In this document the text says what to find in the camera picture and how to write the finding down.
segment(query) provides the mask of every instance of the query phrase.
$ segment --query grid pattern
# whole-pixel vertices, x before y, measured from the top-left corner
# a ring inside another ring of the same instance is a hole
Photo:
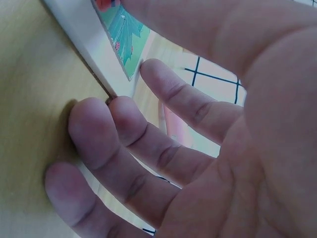
[[[317,7],[317,0],[292,0],[306,5]],[[221,68],[220,66],[191,53],[184,53],[184,74],[180,76],[195,88],[210,95],[218,101],[244,105],[246,91],[241,85],[240,80],[233,73]],[[220,147],[207,140],[194,130],[190,129],[196,142],[194,149],[216,157]],[[150,226],[143,228],[144,231],[155,235],[155,229]]]
[[[291,0],[291,1],[297,1],[306,5],[317,7],[317,0]]]

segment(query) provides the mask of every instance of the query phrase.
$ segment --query palm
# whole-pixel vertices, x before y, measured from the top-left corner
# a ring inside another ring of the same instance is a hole
[[[230,128],[218,160],[185,186],[169,206],[157,237],[167,234],[298,237],[289,214],[267,185],[243,117]]]
[[[283,0],[121,2],[149,27],[237,74],[248,94],[244,108],[216,102],[161,62],[146,61],[148,86],[220,144],[220,155],[179,145],[131,99],[116,98],[109,108],[87,99],[72,110],[69,132],[95,177],[158,238],[316,237],[316,10]],[[46,189],[83,238],[149,237],[110,212],[69,164],[48,170]]]

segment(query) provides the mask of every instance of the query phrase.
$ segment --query pink object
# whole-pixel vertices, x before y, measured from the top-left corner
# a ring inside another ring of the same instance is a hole
[[[106,11],[112,6],[118,6],[118,4],[120,4],[120,0],[96,0],[96,4],[100,11]]]
[[[183,146],[192,148],[193,137],[189,132],[188,125],[179,116],[164,106],[167,135]]]

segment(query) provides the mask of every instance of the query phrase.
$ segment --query knuckle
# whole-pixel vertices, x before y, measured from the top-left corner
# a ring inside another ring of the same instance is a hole
[[[159,171],[167,169],[168,165],[175,158],[175,154],[179,150],[180,146],[169,146],[158,157],[157,168]]]
[[[138,175],[136,176],[127,191],[126,197],[124,199],[124,203],[129,203],[134,197],[137,196],[138,193],[144,188],[147,182],[147,175]]]

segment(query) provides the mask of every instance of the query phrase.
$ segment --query black grid line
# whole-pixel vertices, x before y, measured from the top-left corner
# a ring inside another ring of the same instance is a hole
[[[317,6],[317,0],[311,0],[312,2],[312,6]]]
[[[195,67],[195,69],[190,69],[190,68],[187,68],[187,67],[184,68],[186,71],[189,71],[189,72],[194,73],[193,80],[192,80],[192,86],[193,86],[193,87],[195,86],[197,74],[202,75],[202,76],[206,76],[206,77],[209,77],[209,78],[212,78],[212,79],[216,79],[216,80],[219,80],[219,81],[222,81],[222,82],[235,84],[235,85],[236,85],[236,91],[235,91],[234,104],[237,104],[237,102],[238,102],[238,95],[239,95],[239,88],[242,87],[242,85],[240,84],[240,80],[237,78],[237,81],[234,82],[234,81],[231,81],[231,80],[228,80],[228,79],[224,79],[224,78],[216,77],[216,76],[211,75],[211,74],[207,74],[207,73],[200,72],[200,71],[198,71],[200,61],[201,61],[201,57],[198,56],[198,57],[197,57],[197,61],[196,61],[196,67]]]

